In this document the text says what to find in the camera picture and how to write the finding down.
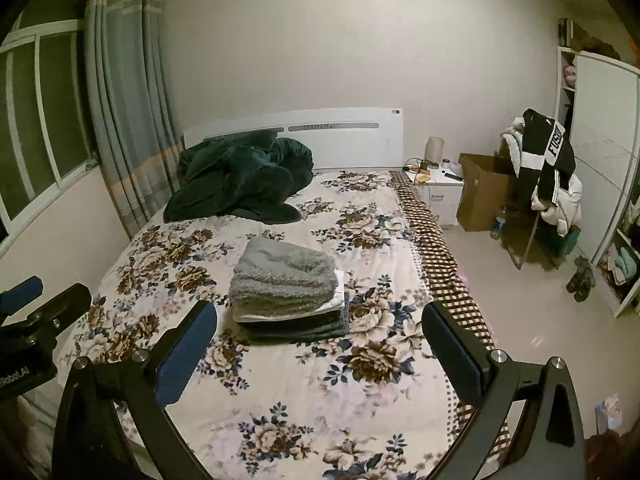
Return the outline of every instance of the window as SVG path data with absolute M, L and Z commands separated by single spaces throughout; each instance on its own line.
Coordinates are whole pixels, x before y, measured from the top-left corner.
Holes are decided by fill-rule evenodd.
M 85 5 L 31 0 L 0 46 L 0 242 L 24 229 L 92 159 Z

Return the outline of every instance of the white jacket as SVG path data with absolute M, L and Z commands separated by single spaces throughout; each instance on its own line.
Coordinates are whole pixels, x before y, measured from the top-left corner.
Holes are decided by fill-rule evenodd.
M 540 213 L 542 219 L 551 225 L 558 226 L 558 234 L 565 236 L 569 232 L 569 227 L 580 224 L 582 220 L 581 197 L 582 183 L 574 173 L 569 179 L 569 189 L 559 188 L 557 206 L 546 200 L 541 202 L 538 199 L 538 186 L 536 186 L 531 197 L 531 208 L 534 211 L 542 211 Z

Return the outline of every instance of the cardboard box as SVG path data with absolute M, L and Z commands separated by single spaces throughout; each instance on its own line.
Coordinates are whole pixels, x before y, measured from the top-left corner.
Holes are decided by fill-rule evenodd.
M 513 202 L 516 175 L 509 157 L 461 153 L 465 187 L 458 222 L 465 231 L 490 231 L 498 208 Z

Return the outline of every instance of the folded towel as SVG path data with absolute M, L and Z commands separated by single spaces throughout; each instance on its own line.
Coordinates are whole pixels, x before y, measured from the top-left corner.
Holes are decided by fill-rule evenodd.
M 622 271 L 626 282 L 632 280 L 638 270 L 633 257 L 625 247 L 620 248 L 620 254 L 615 257 L 615 264 Z
M 336 270 L 335 276 L 338 279 L 338 286 L 335 287 L 334 296 L 327 303 L 323 303 L 315 310 L 307 313 L 300 314 L 299 312 L 287 312 L 284 314 L 274 314 L 273 311 L 266 314 L 252 314 L 242 312 L 236 308 L 232 309 L 233 318 L 236 323 L 242 322 L 254 322 L 254 321 L 283 321 L 286 319 L 299 319 L 306 316 L 317 316 L 318 314 L 325 314 L 332 310 L 341 310 L 344 307 L 344 271 Z
M 238 323 L 250 339 L 308 343 L 349 333 L 349 302 L 345 295 L 342 308 L 316 316 L 283 321 Z
M 614 244 L 609 246 L 607 249 L 607 253 L 601 258 L 601 261 L 604 260 L 607 265 L 607 270 L 613 275 L 613 281 L 616 285 L 624 285 L 626 282 L 625 273 L 622 271 L 622 268 L 616 264 L 617 261 L 622 261 L 620 255 L 618 254 L 618 249 Z
M 305 316 L 331 301 L 337 286 L 327 254 L 269 238 L 252 238 L 229 285 L 237 316 Z

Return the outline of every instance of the blue gripper pad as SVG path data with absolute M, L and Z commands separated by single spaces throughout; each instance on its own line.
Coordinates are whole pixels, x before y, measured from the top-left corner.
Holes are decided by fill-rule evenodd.
M 216 332 L 217 323 L 216 307 L 207 303 L 158 368 L 155 395 L 162 409 L 180 400 L 195 367 Z
M 0 294 L 0 314 L 12 316 L 41 295 L 42 281 L 37 276 L 31 276 L 11 290 Z
M 422 331 L 458 398 L 477 408 L 482 397 L 481 370 L 431 303 L 422 311 Z

